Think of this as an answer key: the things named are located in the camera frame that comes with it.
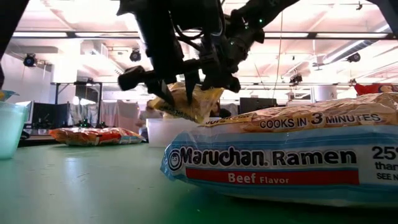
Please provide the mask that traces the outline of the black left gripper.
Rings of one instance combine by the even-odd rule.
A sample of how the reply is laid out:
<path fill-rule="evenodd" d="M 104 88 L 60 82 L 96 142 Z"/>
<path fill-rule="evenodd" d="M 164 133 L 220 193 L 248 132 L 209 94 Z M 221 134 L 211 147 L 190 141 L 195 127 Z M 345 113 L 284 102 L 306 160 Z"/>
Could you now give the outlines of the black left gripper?
<path fill-rule="evenodd" d="M 192 103 L 192 93 L 196 84 L 200 82 L 197 71 L 201 68 L 199 59 L 184 61 L 175 69 L 169 71 L 145 70 L 141 65 L 127 69 L 118 76 L 118 85 L 122 91 L 134 89 L 140 83 L 146 83 L 148 93 L 154 94 L 163 99 L 171 106 L 175 105 L 174 98 L 164 81 L 171 80 L 177 75 L 185 74 L 185 88 L 188 104 Z"/>

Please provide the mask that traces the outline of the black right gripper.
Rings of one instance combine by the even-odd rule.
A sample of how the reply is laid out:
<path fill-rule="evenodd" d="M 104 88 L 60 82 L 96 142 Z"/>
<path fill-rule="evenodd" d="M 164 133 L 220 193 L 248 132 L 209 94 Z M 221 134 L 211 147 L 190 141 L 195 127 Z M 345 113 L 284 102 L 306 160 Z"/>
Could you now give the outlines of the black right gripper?
<path fill-rule="evenodd" d="M 236 73 L 238 65 L 247 59 L 249 42 L 240 36 L 205 35 L 201 38 L 201 46 L 204 50 L 201 53 L 201 69 L 206 75 L 201 82 L 201 90 L 224 88 L 238 93 L 241 90 L 239 79 L 231 74 Z"/>

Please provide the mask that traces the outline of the yellow chicken ramen noodle pack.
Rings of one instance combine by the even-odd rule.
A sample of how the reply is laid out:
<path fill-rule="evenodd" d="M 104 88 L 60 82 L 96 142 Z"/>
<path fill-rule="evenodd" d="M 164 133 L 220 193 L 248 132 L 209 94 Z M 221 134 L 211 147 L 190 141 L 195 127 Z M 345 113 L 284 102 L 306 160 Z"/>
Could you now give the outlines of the yellow chicken ramen noodle pack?
<path fill-rule="evenodd" d="M 223 88 L 202 90 L 201 85 L 196 84 L 192 93 L 192 102 L 189 103 L 184 83 L 177 82 L 173 85 L 168 85 L 168 88 L 174 98 L 175 104 L 173 106 L 159 97 L 152 100 L 150 105 L 170 118 L 184 118 L 198 124 L 208 120 L 210 111 L 224 92 Z"/>

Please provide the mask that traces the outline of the red noodle pack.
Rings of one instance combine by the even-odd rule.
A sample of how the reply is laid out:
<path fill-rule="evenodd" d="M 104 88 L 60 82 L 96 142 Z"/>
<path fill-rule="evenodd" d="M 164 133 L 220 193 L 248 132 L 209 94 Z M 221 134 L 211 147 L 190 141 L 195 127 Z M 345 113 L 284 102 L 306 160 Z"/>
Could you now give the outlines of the red noodle pack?
<path fill-rule="evenodd" d="M 361 85 L 355 84 L 354 89 L 358 95 L 366 95 L 371 93 L 383 93 L 383 92 L 398 92 L 398 85 L 391 83 L 374 83 L 372 85 Z"/>
<path fill-rule="evenodd" d="M 99 146 L 118 144 L 124 130 L 122 128 L 58 128 L 49 134 L 56 141 L 69 146 Z"/>

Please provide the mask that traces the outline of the person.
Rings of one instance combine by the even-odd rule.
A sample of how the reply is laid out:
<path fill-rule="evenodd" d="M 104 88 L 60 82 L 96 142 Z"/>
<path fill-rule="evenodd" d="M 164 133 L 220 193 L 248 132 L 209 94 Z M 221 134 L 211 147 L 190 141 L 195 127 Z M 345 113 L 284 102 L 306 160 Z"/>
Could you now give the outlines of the person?
<path fill-rule="evenodd" d="M 160 119 L 163 118 L 163 113 L 154 109 L 151 104 L 151 100 L 146 103 L 144 111 L 139 113 L 139 119 L 136 122 L 136 126 L 139 128 L 139 134 L 149 142 L 148 130 L 146 126 L 147 119 Z"/>
<path fill-rule="evenodd" d="M 211 109 L 210 117 L 227 118 L 231 116 L 231 112 L 227 109 L 221 108 L 220 104 L 217 102 Z"/>

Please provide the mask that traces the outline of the black monitor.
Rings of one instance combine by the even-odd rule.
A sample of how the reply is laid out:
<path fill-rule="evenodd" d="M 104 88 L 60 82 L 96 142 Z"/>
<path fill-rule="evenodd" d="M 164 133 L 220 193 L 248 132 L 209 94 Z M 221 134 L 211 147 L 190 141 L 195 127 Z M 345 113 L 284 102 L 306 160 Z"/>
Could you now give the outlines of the black monitor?
<path fill-rule="evenodd" d="M 240 98 L 239 113 L 244 114 L 277 106 L 275 98 Z"/>
<path fill-rule="evenodd" d="M 68 124 L 70 104 L 34 103 L 32 125 L 35 129 L 57 129 Z"/>

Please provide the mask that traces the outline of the clear plastic bin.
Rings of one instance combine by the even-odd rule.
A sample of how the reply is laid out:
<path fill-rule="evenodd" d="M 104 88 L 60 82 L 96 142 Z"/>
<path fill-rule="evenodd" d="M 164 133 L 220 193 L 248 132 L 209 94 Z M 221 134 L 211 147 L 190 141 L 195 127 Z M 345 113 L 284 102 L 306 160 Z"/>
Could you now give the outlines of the clear plastic bin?
<path fill-rule="evenodd" d="M 150 147 L 197 146 L 197 142 L 224 141 L 225 134 L 211 133 L 209 127 L 193 121 L 177 119 L 147 119 L 147 135 Z"/>

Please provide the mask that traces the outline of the white round column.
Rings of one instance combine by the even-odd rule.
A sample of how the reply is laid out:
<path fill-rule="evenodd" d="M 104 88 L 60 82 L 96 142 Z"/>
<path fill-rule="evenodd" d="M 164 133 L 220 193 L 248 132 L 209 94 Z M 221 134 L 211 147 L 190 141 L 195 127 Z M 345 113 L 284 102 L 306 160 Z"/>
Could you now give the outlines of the white round column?
<path fill-rule="evenodd" d="M 317 85 L 311 88 L 312 103 L 335 100 L 337 96 L 337 87 L 335 85 Z"/>

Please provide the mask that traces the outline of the green table mat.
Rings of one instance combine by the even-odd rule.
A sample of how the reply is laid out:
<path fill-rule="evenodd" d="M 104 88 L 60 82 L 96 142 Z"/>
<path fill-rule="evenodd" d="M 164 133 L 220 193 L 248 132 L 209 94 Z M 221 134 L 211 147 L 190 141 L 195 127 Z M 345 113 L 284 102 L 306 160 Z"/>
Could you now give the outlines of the green table mat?
<path fill-rule="evenodd" d="M 19 148 L 0 161 L 0 224 L 398 224 L 398 209 L 226 197 L 160 171 L 145 144 Z"/>

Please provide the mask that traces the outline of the teal plastic bin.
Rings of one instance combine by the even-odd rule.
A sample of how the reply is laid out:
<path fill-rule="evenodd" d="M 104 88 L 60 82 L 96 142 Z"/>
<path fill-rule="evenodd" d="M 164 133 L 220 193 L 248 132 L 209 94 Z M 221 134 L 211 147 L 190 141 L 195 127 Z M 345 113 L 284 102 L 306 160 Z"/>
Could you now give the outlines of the teal plastic bin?
<path fill-rule="evenodd" d="M 0 160 L 13 157 L 26 120 L 25 106 L 0 102 Z"/>

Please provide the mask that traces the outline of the distant black rig frame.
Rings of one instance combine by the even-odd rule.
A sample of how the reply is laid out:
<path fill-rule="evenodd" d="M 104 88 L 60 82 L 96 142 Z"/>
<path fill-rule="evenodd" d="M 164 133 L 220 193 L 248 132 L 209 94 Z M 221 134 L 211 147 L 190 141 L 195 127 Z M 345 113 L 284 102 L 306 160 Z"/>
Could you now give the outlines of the distant black rig frame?
<path fill-rule="evenodd" d="M 93 101 L 97 104 L 96 122 L 92 126 L 99 126 L 101 124 L 101 106 L 103 98 L 103 83 L 94 81 L 75 81 L 73 83 L 59 83 L 52 82 L 51 85 L 55 86 L 55 105 L 60 103 L 59 94 L 64 90 L 69 89 L 71 86 L 75 87 L 75 96 L 79 100 L 85 99 Z"/>

